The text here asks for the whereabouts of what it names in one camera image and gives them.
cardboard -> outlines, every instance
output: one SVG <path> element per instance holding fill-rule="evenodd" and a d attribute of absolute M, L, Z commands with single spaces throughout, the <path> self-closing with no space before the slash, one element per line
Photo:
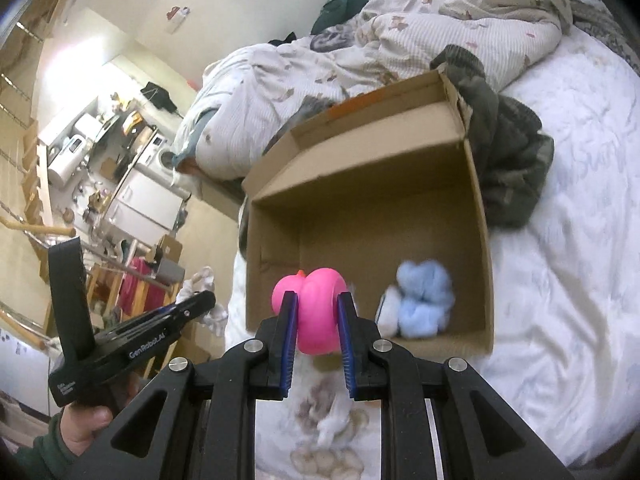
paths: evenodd
<path fill-rule="evenodd" d="M 164 235 L 158 242 L 158 248 L 162 251 L 162 256 L 172 262 L 178 263 L 182 254 L 182 244 L 169 235 Z"/>
<path fill-rule="evenodd" d="M 109 182 L 117 184 L 118 180 L 115 177 L 117 168 L 118 163 L 113 158 L 108 156 L 100 166 L 100 175 L 106 178 Z"/>
<path fill-rule="evenodd" d="M 434 258 L 453 280 L 446 331 L 397 341 L 425 358 L 492 350 L 484 209 L 465 139 L 467 108 L 438 72 L 330 108 L 285 134 L 247 176 L 247 329 L 299 269 L 333 267 L 373 319 L 403 260 Z"/>

bedroom floor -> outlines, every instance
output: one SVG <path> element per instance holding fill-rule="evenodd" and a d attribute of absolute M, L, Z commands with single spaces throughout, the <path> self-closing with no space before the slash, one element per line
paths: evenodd
<path fill-rule="evenodd" d="M 202 267 L 211 267 L 216 300 L 226 307 L 231 297 L 234 258 L 238 250 L 238 224 L 196 198 L 189 200 L 187 211 L 186 224 L 177 235 L 182 244 L 180 264 L 185 269 L 185 277 L 190 278 Z M 194 341 L 213 358 L 220 357 L 225 351 L 224 338 L 215 337 L 200 324 L 194 327 Z"/>

box flap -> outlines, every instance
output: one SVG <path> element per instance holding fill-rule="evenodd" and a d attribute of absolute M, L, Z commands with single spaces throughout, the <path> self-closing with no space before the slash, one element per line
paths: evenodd
<path fill-rule="evenodd" d="M 394 135 L 399 130 L 402 135 Z M 325 175 L 459 140 L 455 116 L 446 101 L 414 108 L 310 146 L 286 164 L 253 199 L 261 200 Z"/>
<path fill-rule="evenodd" d="M 465 136 L 465 127 L 460 117 L 463 108 L 459 105 L 462 98 L 444 75 L 432 70 L 348 99 L 293 128 L 254 164 L 242 187 L 252 199 L 301 151 L 365 124 L 425 105 L 439 104 L 444 100 L 449 104 L 449 116 L 452 120 L 450 134 L 461 139 Z M 443 110 L 439 109 L 437 113 L 442 120 Z M 424 129 L 418 131 L 421 135 L 425 132 Z"/>

washing machine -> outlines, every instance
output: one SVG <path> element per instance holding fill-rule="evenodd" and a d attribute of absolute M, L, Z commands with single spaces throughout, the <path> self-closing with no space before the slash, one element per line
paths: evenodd
<path fill-rule="evenodd" d="M 182 199 L 187 200 L 191 196 L 191 192 L 188 191 L 191 187 L 188 176 L 178 174 L 175 186 L 172 186 L 172 181 L 174 180 L 173 158 L 174 153 L 171 151 L 171 143 L 163 134 L 156 131 L 140 155 L 136 163 L 136 169 L 155 180 L 158 184 L 170 189 Z"/>

metal screw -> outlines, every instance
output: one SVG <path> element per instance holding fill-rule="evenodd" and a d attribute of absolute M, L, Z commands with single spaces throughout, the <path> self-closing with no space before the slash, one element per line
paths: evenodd
<path fill-rule="evenodd" d="M 263 347 L 264 347 L 264 344 L 259 339 L 249 339 L 249 341 L 244 343 L 244 349 L 247 352 L 251 352 L 252 354 L 259 352 L 260 350 L 262 350 Z"/>
<path fill-rule="evenodd" d="M 378 339 L 373 343 L 373 349 L 378 352 L 389 352 L 393 347 L 393 343 L 386 339 Z"/>
<path fill-rule="evenodd" d="M 172 372 L 181 372 L 188 365 L 189 362 L 184 357 L 174 357 L 173 359 L 171 359 L 171 362 L 169 362 L 169 370 L 171 370 Z"/>
<path fill-rule="evenodd" d="M 452 357 L 449 359 L 449 368 L 456 372 L 464 372 L 466 370 L 466 361 L 460 357 Z"/>

